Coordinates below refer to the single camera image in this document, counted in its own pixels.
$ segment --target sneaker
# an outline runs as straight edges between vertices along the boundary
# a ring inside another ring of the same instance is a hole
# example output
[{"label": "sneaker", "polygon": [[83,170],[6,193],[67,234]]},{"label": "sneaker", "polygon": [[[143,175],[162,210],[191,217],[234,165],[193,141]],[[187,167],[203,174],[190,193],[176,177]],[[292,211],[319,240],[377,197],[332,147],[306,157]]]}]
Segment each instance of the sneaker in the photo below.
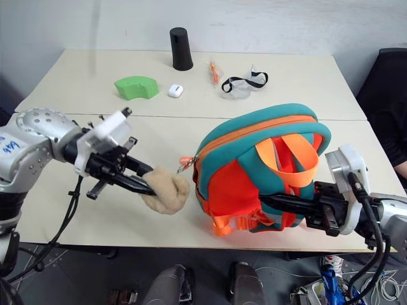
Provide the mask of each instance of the sneaker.
[{"label": "sneaker", "polygon": [[321,259],[321,266],[330,264],[335,271],[335,275],[339,278],[342,278],[342,265],[343,259],[337,255],[327,255],[322,257]]}]

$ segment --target zipper pull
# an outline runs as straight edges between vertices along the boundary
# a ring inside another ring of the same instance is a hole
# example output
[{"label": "zipper pull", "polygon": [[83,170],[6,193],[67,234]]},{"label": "zipper pull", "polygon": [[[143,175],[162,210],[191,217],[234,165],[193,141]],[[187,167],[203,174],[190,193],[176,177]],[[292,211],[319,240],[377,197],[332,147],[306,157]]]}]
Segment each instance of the zipper pull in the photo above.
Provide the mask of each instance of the zipper pull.
[{"label": "zipper pull", "polygon": [[177,173],[181,173],[181,172],[185,171],[186,169],[188,169],[192,164],[197,162],[197,159],[198,159],[198,155],[196,155],[194,157],[180,157],[179,164],[181,164],[181,166],[178,168]]}]

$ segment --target floor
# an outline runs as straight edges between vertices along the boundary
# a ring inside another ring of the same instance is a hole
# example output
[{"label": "floor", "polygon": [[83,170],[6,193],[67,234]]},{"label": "floor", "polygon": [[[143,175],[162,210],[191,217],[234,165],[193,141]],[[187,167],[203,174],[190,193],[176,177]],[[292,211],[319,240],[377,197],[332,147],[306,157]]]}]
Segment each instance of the floor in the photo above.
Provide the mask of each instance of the floor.
[{"label": "floor", "polygon": [[[24,247],[34,250],[35,245]],[[15,271],[27,263],[20,253]],[[26,305],[102,305],[110,290],[134,288],[145,293],[155,276],[174,264],[194,269],[195,304],[229,304],[225,298],[226,277],[231,262],[246,261],[258,269],[269,304],[289,304],[289,293],[297,285],[306,285],[319,277],[319,259],[286,261],[281,252],[249,250],[204,250],[179,248],[121,248],[113,259],[75,250],[54,249],[46,259],[46,269],[26,278],[19,292]],[[359,270],[358,264],[345,263],[344,271]],[[407,272],[397,274],[398,280]],[[400,304],[407,304],[407,291]],[[382,301],[381,304],[396,304]]]}]

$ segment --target black strap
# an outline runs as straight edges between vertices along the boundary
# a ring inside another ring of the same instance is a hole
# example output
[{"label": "black strap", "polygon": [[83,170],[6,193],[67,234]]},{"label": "black strap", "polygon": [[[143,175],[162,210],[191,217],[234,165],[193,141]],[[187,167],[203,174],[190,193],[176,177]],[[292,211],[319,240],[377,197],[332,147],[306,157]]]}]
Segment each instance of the black strap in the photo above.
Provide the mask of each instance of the black strap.
[{"label": "black strap", "polygon": [[[228,79],[222,84],[222,90],[223,90],[225,93],[231,92],[232,89],[233,89],[232,86],[231,86],[231,83],[232,83],[233,81],[241,81],[241,80],[245,81],[246,83],[248,83],[248,84],[251,85],[252,87],[255,87],[255,88],[262,88],[262,87],[264,87],[264,85],[267,84],[267,82],[268,82],[268,74],[267,74],[266,72],[253,72],[253,71],[251,72],[252,77],[257,76],[257,75],[260,75],[260,74],[264,74],[265,79],[266,79],[266,81],[265,81],[263,84],[261,84],[261,83],[256,83],[255,81],[251,81],[250,79],[238,78],[238,77],[236,77],[236,76],[233,76],[233,77],[231,77],[231,78],[228,78]],[[224,89],[224,86],[226,86],[226,85],[229,85],[229,89],[228,89],[228,90],[225,90],[225,89]]]}]

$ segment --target table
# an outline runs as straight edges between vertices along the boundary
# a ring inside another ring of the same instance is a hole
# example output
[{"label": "table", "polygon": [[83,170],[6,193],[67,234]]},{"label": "table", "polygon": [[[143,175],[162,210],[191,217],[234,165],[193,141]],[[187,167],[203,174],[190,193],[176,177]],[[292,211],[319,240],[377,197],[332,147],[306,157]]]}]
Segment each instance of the table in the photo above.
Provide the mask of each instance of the table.
[{"label": "table", "polygon": [[[98,120],[97,116],[90,115],[69,117],[81,125]],[[203,137],[225,119],[133,116],[128,121],[132,125],[133,135],[139,140],[130,155],[152,166],[163,165],[174,172],[179,157],[194,155]],[[405,195],[367,121],[321,122],[331,130],[333,136],[326,152],[351,143],[365,158],[372,191]],[[186,125],[193,125],[194,128],[185,129]],[[183,173],[189,181],[191,174],[191,169]],[[323,157],[315,179],[332,182]],[[75,183],[76,175],[72,165],[56,161],[47,165],[23,205],[23,216],[17,228],[22,241],[45,243],[53,237],[68,205],[67,192],[73,189]],[[210,217],[199,207],[192,183],[186,206],[171,216],[150,210],[139,195],[118,186],[107,186],[97,201],[89,200],[85,193],[95,183],[96,180],[91,177],[85,179],[78,211],[59,242],[133,247],[367,251],[363,238],[356,233],[334,238],[326,236],[324,231],[307,228],[305,221],[299,227],[287,228],[283,232],[252,234],[241,231],[217,237],[212,232]]]},{"label": "table", "polygon": [[[194,67],[177,71],[164,51],[66,50],[34,91],[17,107],[51,107],[66,114],[111,114],[129,106],[139,116],[234,118],[271,105],[301,103],[319,119],[366,120],[332,56],[193,53]],[[220,97],[210,78],[213,60],[228,77],[245,77],[252,65],[269,75],[268,84],[249,98]],[[113,83],[127,76],[157,80],[152,99],[127,101]],[[167,96],[172,84],[184,86],[180,98]]]}]

